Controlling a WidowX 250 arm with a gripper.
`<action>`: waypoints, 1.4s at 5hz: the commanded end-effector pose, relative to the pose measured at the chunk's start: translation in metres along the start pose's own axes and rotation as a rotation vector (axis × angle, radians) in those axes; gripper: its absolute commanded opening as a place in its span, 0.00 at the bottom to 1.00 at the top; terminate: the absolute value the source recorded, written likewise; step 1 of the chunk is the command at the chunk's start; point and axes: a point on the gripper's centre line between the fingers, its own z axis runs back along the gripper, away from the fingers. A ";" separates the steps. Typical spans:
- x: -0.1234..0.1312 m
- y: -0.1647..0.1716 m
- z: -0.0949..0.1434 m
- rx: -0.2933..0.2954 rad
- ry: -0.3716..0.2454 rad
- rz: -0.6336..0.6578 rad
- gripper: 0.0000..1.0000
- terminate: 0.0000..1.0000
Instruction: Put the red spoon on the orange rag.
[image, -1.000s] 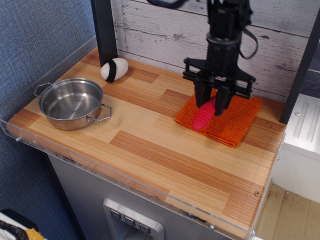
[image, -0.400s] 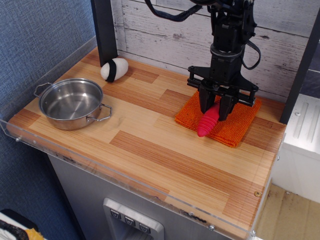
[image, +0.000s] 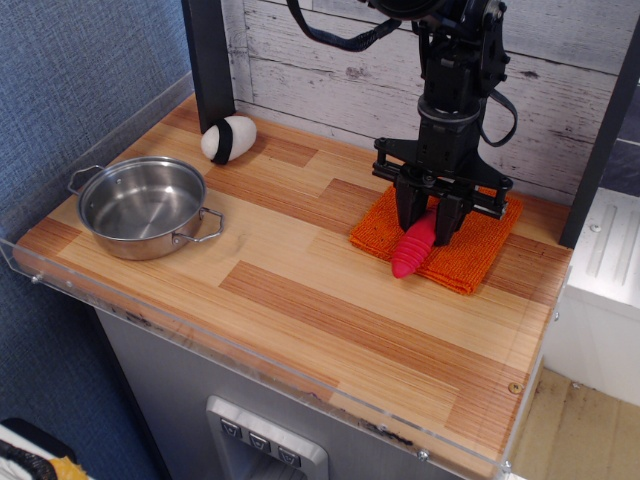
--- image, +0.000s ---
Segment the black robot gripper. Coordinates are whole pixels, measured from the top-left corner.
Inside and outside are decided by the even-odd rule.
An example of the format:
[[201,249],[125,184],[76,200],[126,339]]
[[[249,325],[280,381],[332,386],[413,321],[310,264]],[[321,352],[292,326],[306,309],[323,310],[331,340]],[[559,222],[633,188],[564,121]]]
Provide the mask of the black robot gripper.
[[446,246],[471,211],[502,218],[513,182],[479,155],[483,107],[454,113],[420,107],[418,112],[416,140],[375,140],[373,174],[394,184],[403,231],[424,214],[430,197],[440,198],[434,245]]

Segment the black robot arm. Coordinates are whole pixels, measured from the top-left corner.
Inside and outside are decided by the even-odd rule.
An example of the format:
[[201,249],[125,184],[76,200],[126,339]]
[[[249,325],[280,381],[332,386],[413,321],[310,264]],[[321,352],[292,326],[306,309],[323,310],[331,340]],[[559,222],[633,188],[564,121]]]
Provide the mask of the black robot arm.
[[403,7],[419,38],[424,89],[418,100],[415,140],[379,138],[375,176],[395,188],[399,226],[408,231],[436,199],[435,243],[447,245],[472,211],[504,216],[512,180],[479,155],[488,99],[509,111],[496,87],[510,61],[504,50],[502,1],[440,1],[418,18]]

